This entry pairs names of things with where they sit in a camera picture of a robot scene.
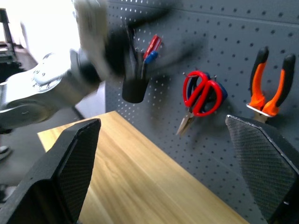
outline gray pegboard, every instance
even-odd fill
[[[120,26],[121,19],[134,19],[134,14],[146,14],[162,4],[150,0],[111,0],[109,23]],[[152,36],[158,34],[163,37],[165,48],[167,43],[177,42],[183,47],[196,48],[196,56],[152,74],[140,104],[130,104],[121,98],[122,83],[107,83],[107,111],[116,110],[250,223],[266,223],[240,174],[225,116],[253,117],[246,107],[250,101],[249,78],[256,54],[264,46],[269,46],[270,55],[262,88],[268,100],[274,96],[283,58],[288,53],[299,57],[298,15],[299,2],[294,0],[183,1],[171,18],[137,30],[135,42],[145,49]],[[216,114],[197,118],[180,138],[175,133],[185,114],[182,73],[195,68],[217,75],[228,98]],[[279,115],[269,121],[297,149],[298,87],[296,72]]]

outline wooden table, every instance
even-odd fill
[[[102,127],[83,224],[247,223],[118,113],[95,118]],[[40,132],[45,150],[73,124]]]

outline plier handle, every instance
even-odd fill
[[[261,90],[261,81],[268,55],[268,47],[261,48],[257,54],[250,77],[251,102],[249,106],[267,114],[269,117],[274,117],[278,114],[279,106],[284,102],[290,92],[293,83],[296,56],[289,54],[285,57],[280,73],[278,90],[273,99],[266,103],[265,96]]]

